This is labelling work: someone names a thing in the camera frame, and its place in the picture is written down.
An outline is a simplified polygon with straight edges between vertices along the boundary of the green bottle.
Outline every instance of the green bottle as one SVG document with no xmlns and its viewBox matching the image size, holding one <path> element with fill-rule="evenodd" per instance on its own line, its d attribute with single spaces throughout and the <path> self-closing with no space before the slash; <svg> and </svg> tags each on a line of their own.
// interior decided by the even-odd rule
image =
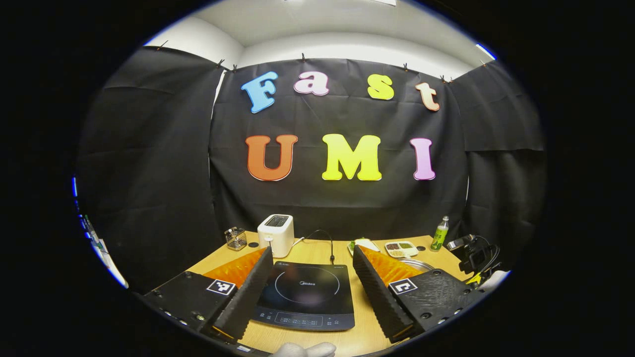
<svg viewBox="0 0 635 357">
<path fill-rule="evenodd" d="M 443 241 L 445 240 L 445 235 L 448 234 L 448 229 L 450 228 L 448 225 L 448 216 L 443 216 L 443 220 L 437 226 L 437 231 L 434 233 L 434 239 L 432 240 L 432 245 L 430 249 L 433 252 L 438 252 L 439 249 L 443 246 Z"/>
</svg>

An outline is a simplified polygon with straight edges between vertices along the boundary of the metal mesh cup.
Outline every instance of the metal mesh cup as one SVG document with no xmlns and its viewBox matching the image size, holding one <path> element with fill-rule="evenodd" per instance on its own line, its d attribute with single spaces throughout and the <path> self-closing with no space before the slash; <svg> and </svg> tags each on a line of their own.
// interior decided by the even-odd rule
<svg viewBox="0 0 635 357">
<path fill-rule="evenodd" d="M 243 249 L 247 245 L 247 235 L 244 229 L 232 227 L 225 231 L 225 240 L 227 247 L 232 250 Z"/>
</svg>

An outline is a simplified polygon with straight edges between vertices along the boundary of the blue letter f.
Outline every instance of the blue letter f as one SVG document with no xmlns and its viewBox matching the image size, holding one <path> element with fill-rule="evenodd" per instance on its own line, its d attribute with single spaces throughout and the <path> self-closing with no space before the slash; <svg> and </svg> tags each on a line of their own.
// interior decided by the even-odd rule
<svg viewBox="0 0 635 357">
<path fill-rule="evenodd" d="M 251 112 L 254 114 L 274 103 L 274 99 L 267 97 L 265 94 L 265 92 L 270 94 L 276 92 L 276 86 L 274 86 L 274 83 L 269 79 L 277 79 L 277 73 L 267 72 L 240 87 L 240 89 L 246 90 L 247 94 L 249 94 L 249 98 L 253 104 Z"/>
</svg>

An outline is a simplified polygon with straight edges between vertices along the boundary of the white dish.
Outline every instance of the white dish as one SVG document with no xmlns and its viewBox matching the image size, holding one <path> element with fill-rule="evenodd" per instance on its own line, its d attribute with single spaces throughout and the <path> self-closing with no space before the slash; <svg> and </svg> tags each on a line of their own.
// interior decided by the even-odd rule
<svg viewBox="0 0 635 357">
<path fill-rule="evenodd" d="M 355 239 L 354 240 L 355 245 L 361 245 L 365 248 L 374 250 L 376 252 L 380 252 L 380 249 L 377 247 L 376 244 L 373 243 L 372 240 L 368 239 L 368 238 L 359 238 L 359 239 Z M 348 248 L 349 253 L 351 255 L 353 255 L 353 249 L 351 248 L 351 242 L 349 242 L 348 244 L 346 244 L 346 248 Z"/>
<path fill-rule="evenodd" d="M 397 244 L 397 246 L 399 247 L 398 249 L 388 249 L 388 245 L 390 244 Z M 401 245 L 408 245 L 408 248 L 403 248 Z M 417 247 L 415 247 L 414 244 L 410 243 L 409 241 L 394 241 L 394 242 L 388 242 L 385 245 L 386 248 L 386 252 L 388 253 L 388 255 L 390 255 L 393 258 L 408 258 L 408 257 L 414 257 L 417 254 L 419 254 L 419 251 L 417 250 Z"/>
</svg>

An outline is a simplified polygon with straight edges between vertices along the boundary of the black curtain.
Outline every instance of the black curtain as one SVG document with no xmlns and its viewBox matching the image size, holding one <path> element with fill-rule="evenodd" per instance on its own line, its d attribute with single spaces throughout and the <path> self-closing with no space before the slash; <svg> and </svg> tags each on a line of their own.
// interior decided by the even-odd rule
<svg viewBox="0 0 635 357">
<path fill-rule="evenodd" d="M 132 290 L 145 293 L 222 244 L 208 140 L 222 68 L 139 49 L 97 95 L 77 159 L 80 209 Z"/>
<path fill-rule="evenodd" d="M 275 102 L 252 114 L 251 100 L 241 86 L 274 71 Z M 329 93 L 300 94 L 293 89 L 298 75 L 319 71 L 328 76 Z M 394 98 L 373 99 L 367 78 L 382 74 L 392 79 Z M 436 90 L 436 112 L 427 109 L 415 85 L 426 82 Z M 355 149 L 363 135 L 381 139 L 379 181 L 323 180 L 327 145 L 323 135 L 343 135 Z M 247 169 L 245 139 L 267 135 L 265 164 L 276 168 L 280 149 L 276 137 L 298 137 L 293 168 L 280 181 L 260 181 Z M 417 181 L 415 151 L 410 139 L 432 141 L 433 180 Z M 405 238 L 434 234 L 444 215 L 450 216 L 450 237 L 456 234 L 467 190 L 467 158 L 458 105 L 447 83 L 403 68 L 346 59 L 289 60 L 253 65 L 227 72 L 215 104 L 210 137 L 212 183 L 218 219 L 223 228 L 255 231 L 273 213 L 295 219 L 296 236 L 315 229 L 333 239 Z M 316 234 L 315 238 L 325 238 Z"/>
<path fill-rule="evenodd" d="M 545 196 L 538 110 L 498 62 L 460 76 L 450 88 L 460 109 L 469 166 L 459 233 L 478 234 L 499 245 L 502 268 L 511 269 L 533 236 Z"/>
</svg>

